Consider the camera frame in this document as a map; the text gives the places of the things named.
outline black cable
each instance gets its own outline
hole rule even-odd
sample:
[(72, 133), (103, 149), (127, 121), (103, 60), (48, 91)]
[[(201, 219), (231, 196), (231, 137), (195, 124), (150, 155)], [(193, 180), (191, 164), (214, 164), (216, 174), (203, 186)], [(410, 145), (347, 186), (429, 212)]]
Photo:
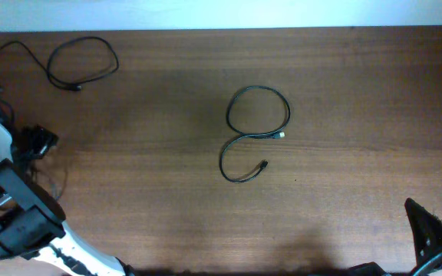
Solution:
[[(231, 120), (229, 119), (229, 114), (231, 113), (231, 109), (233, 107), (233, 105), (235, 104), (235, 102), (240, 98), (240, 96), (242, 96), (245, 92), (251, 90), (251, 89), (263, 89), (263, 90), (269, 90), (271, 92), (274, 92), (277, 96), (279, 96), (281, 98), (281, 100), (284, 102), (285, 107), (287, 109), (287, 117), (285, 118), (284, 122), (282, 122), (282, 125), (280, 127), (278, 127), (275, 130), (269, 131), (269, 132), (264, 132), (264, 133), (244, 133), (243, 131), (237, 130), (232, 124), (231, 124)], [(238, 92), (235, 97), (229, 102), (228, 104), (228, 110), (226, 111), (226, 122), (228, 123), (228, 126), (234, 130), (235, 132), (237, 132), (239, 134), (239, 136), (235, 137), (235, 139), (233, 139), (231, 142), (229, 142), (225, 148), (223, 149), (223, 151), (221, 152), (221, 155), (219, 157), (219, 170), (221, 171), (221, 174), (223, 175), (223, 177), (233, 183), (243, 183), (243, 182), (248, 182), (254, 178), (256, 178), (269, 164), (269, 162), (267, 162), (266, 160), (263, 160), (260, 164), (259, 164), (259, 170), (253, 175), (250, 176), (247, 179), (230, 179), (223, 170), (223, 158), (226, 154), (226, 151), (228, 150), (228, 148), (231, 147), (231, 145), (233, 145), (234, 143), (240, 141), (241, 139), (244, 138), (253, 138), (253, 139), (280, 139), (284, 137), (284, 133), (282, 132), (282, 130), (288, 125), (289, 120), (291, 119), (291, 107), (289, 106), (288, 101), (286, 100), (286, 98), (284, 96), (282, 96), (281, 93), (279, 93), (276, 89), (273, 89), (271, 87), (265, 87), (265, 86), (259, 86), (259, 85), (255, 85), (255, 86), (250, 86), (250, 87), (246, 87), (243, 88), (240, 92)]]
[(9, 109), (10, 117), (9, 120), (12, 124), (15, 124), (15, 111), (13, 110), (13, 107), (11, 104), (9, 104), (7, 101), (0, 99), (0, 104), (6, 106)]
[(35, 165), (33, 165), (33, 164), (30, 166), (29, 171), (30, 171), (30, 177), (31, 177), (32, 181), (35, 182), (36, 184), (40, 185), (40, 183), (38, 181), (38, 174), (39, 173), (41, 173), (42, 175), (47, 177), (47, 179), (48, 179), (48, 181), (49, 181), (49, 183), (51, 185), (51, 190), (52, 190), (51, 195), (52, 195), (52, 197), (57, 202), (59, 201), (59, 199), (61, 199), (62, 195), (64, 194), (64, 191), (66, 190), (66, 186), (68, 184), (67, 181), (63, 181), (60, 185), (58, 185), (54, 181), (53, 177), (49, 173), (46, 173), (46, 172), (44, 172), (44, 171), (42, 171), (40, 169), (37, 169), (35, 167)]
[(43, 249), (43, 247), (42, 248), (38, 248), (38, 249), (28, 250), (28, 251), (25, 251), (25, 252), (22, 252), (22, 253), (16, 254), (16, 255), (1, 255), (0, 256), (0, 261), (10, 260), (10, 259), (13, 259), (13, 258), (16, 258), (16, 257), (20, 257), (22, 255), (26, 255), (26, 254), (30, 254), (30, 253), (39, 251), (41, 249)]
[[(98, 41), (103, 42), (107, 46), (108, 50), (110, 50), (110, 52), (112, 53), (112, 55), (115, 58), (115, 68), (112, 69), (111, 71), (108, 71), (108, 72), (98, 76), (98, 77), (92, 77), (92, 78), (87, 79), (87, 80), (81, 80), (81, 81), (75, 81), (75, 82), (67, 82), (67, 81), (64, 81), (64, 80), (60, 80), (59, 78), (54, 76), (51, 73), (51, 65), (52, 65), (52, 61), (54, 61), (54, 58), (58, 54), (58, 52), (62, 48), (65, 48), (67, 46), (70, 46), (72, 44), (75, 44), (75, 43), (77, 43), (79, 41), (84, 41), (84, 40), (98, 40)], [(27, 47), (27, 45), (23, 44), (23, 42), (21, 42), (21, 41), (10, 41), (10, 42), (2, 45), (0, 47), (0, 52), (4, 48), (6, 48), (6, 47), (8, 47), (8, 46), (10, 46), (12, 44), (19, 44), (19, 45), (21, 45), (30, 54), (31, 58), (33, 58), (33, 60), (38, 64), (38, 66), (40, 66), (40, 68), (42, 68), (42, 70), (46, 73), (47, 79), (49, 79), (49, 82), (52, 85), (54, 85), (55, 87), (57, 87), (59, 89), (62, 89), (62, 90), (68, 90), (68, 91), (74, 91), (74, 92), (81, 91), (81, 89), (82, 89), (81, 85), (82, 84), (86, 84), (86, 83), (89, 83), (91, 81), (98, 81), (100, 79), (103, 79), (104, 77), (107, 77), (107, 76), (113, 74), (115, 71), (117, 71), (119, 69), (119, 57), (117, 56), (117, 54), (115, 53), (114, 49), (112, 48), (112, 45), (108, 41), (104, 40), (103, 38), (99, 38), (99, 37), (95, 37), (95, 36), (87, 36), (87, 37), (82, 37), (82, 38), (75, 38), (75, 39), (73, 39), (71, 41), (68, 41), (68, 42), (65, 42), (65, 43), (59, 45), (57, 48), (55, 48), (52, 51), (51, 55), (49, 56), (49, 59), (47, 61), (47, 67), (45, 67), (37, 59), (37, 57), (35, 57), (35, 55), (30, 51), (30, 49)]]

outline black bracket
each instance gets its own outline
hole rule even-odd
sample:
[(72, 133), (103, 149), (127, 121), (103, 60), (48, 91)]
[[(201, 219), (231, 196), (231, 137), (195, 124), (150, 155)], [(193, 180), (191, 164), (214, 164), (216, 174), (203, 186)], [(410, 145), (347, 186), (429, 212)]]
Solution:
[(442, 269), (442, 222), (412, 199), (405, 210), (414, 235), (417, 267), (411, 275), (427, 275)]
[(0, 199), (3, 196), (14, 206), (0, 210), (0, 255), (20, 255), (64, 236), (62, 208), (7, 159), (0, 163)]

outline wood grain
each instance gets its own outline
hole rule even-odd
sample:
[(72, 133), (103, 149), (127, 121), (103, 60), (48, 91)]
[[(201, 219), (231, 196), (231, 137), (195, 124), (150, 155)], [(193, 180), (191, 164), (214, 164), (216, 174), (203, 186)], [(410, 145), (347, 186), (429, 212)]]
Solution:
[[(61, 142), (44, 161), (67, 175), (68, 222), (102, 251), (137, 268), (271, 271), (415, 263), (403, 204), (411, 197), (442, 218), (442, 27), (0, 34), (46, 61), (70, 38), (100, 35), (120, 70), (56, 90), (22, 49), (0, 56), (1, 95), (19, 126), (39, 123)], [(99, 45), (63, 52), (58, 76), (79, 78), (111, 62)], [(241, 87), (279, 89), (293, 109), (283, 140), (244, 140), (225, 122)], [(271, 94), (247, 94), (240, 129), (283, 117)], [(23, 260), (0, 274), (23, 275)]]

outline black plastic part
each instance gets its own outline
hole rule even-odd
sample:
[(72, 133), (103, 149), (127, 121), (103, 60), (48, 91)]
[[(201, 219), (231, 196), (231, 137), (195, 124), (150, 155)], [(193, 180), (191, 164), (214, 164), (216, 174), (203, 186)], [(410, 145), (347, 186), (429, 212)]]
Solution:
[(375, 262), (361, 264), (353, 268), (349, 268), (348, 276), (383, 276), (388, 275), (384, 270)]
[(96, 276), (96, 274), (92, 274), (79, 260), (62, 254), (61, 250), (55, 248), (54, 246), (51, 246), (51, 248), (56, 256), (60, 258), (64, 262), (64, 264), (69, 267), (69, 269), (71, 269), (75, 274), (83, 276)]
[(81, 85), (71, 85), (68, 89), (69, 91), (79, 92), (83, 89), (83, 87)]
[(263, 160), (262, 163), (260, 163), (260, 169), (265, 169), (268, 164), (269, 164), (269, 162), (267, 162), (266, 160)]
[(7, 159), (0, 163), (0, 187), (18, 205), (0, 216), (0, 255), (19, 255), (64, 236), (62, 208)]
[(128, 264), (124, 264), (119, 258), (116, 257), (116, 259), (119, 261), (120, 265), (122, 265), (122, 268), (124, 270), (125, 276), (138, 276), (140, 273), (136, 273), (134, 268)]
[(50, 148), (58, 143), (58, 136), (42, 126), (26, 127), (21, 135), (28, 141), (25, 155), (28, 159), (42, 159)]
[[(442, 248), (442, 222), (413, 199), (407, 199), (405, 210), (414, 235), (417, 265), (422, 265)], [(438, 264), (431, 272), (440, 269), (442, 264)]]

